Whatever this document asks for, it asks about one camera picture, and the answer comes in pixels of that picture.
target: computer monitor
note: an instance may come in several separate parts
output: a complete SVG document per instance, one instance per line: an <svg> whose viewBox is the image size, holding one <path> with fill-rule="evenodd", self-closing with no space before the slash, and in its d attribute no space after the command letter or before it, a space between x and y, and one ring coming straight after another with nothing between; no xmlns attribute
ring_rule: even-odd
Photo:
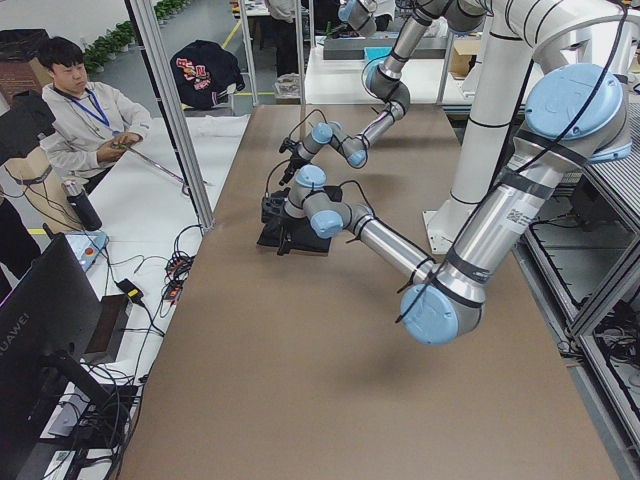
<svg viewBox="0 0 640 480"><path fill-rule="evenodd" d="M73 366L69 373L53 365L66 362L81 369L77 361L100 311L64 235L51 241L0 304L1 480L18 477L68 381L82 383L69 378L78 373Z"/></svg>

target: man's hair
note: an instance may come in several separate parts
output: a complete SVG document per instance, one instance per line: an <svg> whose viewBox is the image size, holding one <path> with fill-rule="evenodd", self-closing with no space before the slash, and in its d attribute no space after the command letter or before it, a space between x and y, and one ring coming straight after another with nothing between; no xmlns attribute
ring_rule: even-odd
<svg viewBox="0 0 640 480"><path fill-rule="evenodd" d="M45 40L38 49L38 60L48 70L54 63L72 67L84 63L84 54L75 43L62 37Z"/></svg>

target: man's hand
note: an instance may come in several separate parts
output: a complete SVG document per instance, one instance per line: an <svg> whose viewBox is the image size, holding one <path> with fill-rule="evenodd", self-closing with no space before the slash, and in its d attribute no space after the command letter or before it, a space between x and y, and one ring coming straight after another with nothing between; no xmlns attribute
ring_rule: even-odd
<svg viewBox="0 0 640 480"><path fill-rule="evenodd" d="M109 140L108 142L104 142L100 145L100 148L96 151L96 155L98 158L98 163L102 162L116 162L120 160L120 157L127 150L124 146L119 146L113 140Z"/></svg>
<svg viewBox="0 0 640 480"><path fill-rule="evenodd" d="M122 132L113 137L113 143L124 144L127 147L133 145L134 143L138 143L141 140L142 137L140 135L132 132Z"/></svg>

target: brown table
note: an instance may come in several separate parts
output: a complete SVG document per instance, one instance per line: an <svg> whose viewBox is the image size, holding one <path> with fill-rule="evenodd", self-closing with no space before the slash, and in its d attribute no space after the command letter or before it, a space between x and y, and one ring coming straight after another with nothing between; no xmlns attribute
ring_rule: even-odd
<svg viewBox="0 0 640 480"><path fill-rule="evenodd" d="M323 107L351 132L367 106ZM267 174L299 106L256 109L146 388L123 479L604 480L617 478L514 259L473 333L427 347L395 325L405 281L349 234L328 257L255 241ZM378 215L425 244L459 146L415 107L357 178ZM360 200L345 186L345 199Z"/></svg>

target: black bottle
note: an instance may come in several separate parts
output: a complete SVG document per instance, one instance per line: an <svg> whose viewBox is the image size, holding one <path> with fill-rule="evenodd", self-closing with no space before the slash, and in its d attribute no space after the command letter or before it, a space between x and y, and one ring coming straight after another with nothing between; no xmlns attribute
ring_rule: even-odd
<svg viewBox="0 0 640 480"><path fill-rule="evenodd" d="M98 230L102 226L102 220L100 220L93 205L91 205L87 192L85 192L82 185L75 180L65 180L63 186L67 192L67 200L76 215L78 215L80 223L82 223L85 230L90 232Z"/></svg>

